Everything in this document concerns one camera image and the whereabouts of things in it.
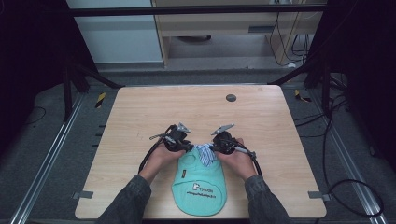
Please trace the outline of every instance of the forearm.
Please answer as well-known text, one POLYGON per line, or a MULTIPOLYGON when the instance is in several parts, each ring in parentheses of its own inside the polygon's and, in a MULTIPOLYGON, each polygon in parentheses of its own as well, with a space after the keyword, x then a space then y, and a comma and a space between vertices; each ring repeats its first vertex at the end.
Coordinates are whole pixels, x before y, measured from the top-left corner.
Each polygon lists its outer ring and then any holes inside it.
POLYGON ((148 181, 134 176, 96 223, 141 223, 150 195, 148 181))
POLYGON ((245 189, 251 224, 292 223, 282 203, 271 192, 260 175, 247 179, 245 189))

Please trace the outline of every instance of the person's right hand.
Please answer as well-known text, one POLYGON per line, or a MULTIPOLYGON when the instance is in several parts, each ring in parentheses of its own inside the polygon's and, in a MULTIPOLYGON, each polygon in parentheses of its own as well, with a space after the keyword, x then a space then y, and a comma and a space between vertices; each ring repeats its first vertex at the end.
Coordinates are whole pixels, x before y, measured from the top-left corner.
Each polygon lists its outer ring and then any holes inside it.
MULTIPOLYGON (((237 141, 241 144, 244 144, 244 140, 242 138, 238 138, 237 141)), ((234 151, 230 155, 216 152, 216 156, 223 163, 227 164, 244 181, 246 181, 249 177, 257 174, 256 169, 253 166, 253 161, 251 160, 249 155, 243 152, 234 151)))

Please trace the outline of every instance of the white wall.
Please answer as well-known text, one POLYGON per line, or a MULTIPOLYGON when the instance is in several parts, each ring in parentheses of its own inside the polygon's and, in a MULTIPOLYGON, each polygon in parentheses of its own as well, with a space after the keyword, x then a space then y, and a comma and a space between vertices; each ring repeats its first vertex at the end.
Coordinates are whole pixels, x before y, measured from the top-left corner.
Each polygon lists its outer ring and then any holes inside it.
MULTIPOLYGON (((149 0, 67 0, 70 8, 151 7, 149 0)), ((153 16, 81 17, 78 27, 95 63, 162 62, 153 16)))

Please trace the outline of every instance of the person's right arm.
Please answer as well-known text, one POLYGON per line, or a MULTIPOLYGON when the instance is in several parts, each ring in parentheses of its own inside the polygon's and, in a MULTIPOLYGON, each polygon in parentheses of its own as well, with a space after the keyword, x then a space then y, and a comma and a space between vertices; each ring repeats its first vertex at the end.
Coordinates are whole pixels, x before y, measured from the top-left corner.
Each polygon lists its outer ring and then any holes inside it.
POLYGON ((262 176, 257 175, 251 158, 240 151, 231 155, 216 153, 219 160, 227 164, 245 181, 248 198, 248 212, 251 224, 292 223, 279 199, 265 184, 262 176))

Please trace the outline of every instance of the hand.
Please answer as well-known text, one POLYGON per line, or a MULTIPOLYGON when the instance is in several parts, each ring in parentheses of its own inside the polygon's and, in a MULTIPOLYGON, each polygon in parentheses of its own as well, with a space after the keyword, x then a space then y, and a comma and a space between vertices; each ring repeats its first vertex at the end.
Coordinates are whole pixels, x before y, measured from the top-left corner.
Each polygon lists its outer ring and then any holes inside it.
POLYGON ((148 162, 139 175, 141 175, 148 181, 149 184, 151 184, 151 182, 154 180, 154 177, 161 171, 163 167, 172 161, 176 161, 178 158, 183 156, 184 153, 184 150, 171 152, 166 148, 164 143, 161 143, 151 153, 148 158, 148 162))
MULTIPOLYGON (((244 144, 244 140, 242 138, 238 138, 237 141, 241 144, 244 144)), ((246 181, 249 177, 257 174, 251 158, 249 157, 249 155, 243 152, 234 151, 230 155, 216 152, 216 156, 223 163, 227 164, 244 181, 246 181)))

